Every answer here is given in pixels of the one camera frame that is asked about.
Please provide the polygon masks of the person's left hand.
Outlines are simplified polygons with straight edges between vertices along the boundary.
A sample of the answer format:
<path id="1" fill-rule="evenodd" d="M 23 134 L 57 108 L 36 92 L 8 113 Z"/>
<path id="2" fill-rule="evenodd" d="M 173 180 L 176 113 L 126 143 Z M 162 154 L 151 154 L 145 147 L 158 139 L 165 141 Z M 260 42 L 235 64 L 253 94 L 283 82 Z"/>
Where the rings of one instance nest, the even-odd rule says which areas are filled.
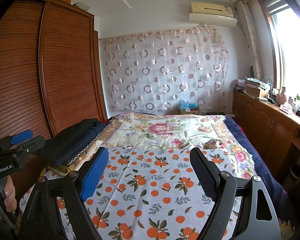
<path id="1" fill-rule="evenodd" d="M 7 176 L 4 187 L 5 200 L 4 204 L 7 212 L 14 212 L 17 208 L 17 200 L 15 198 L 15 187 L 10 175 Z"/>

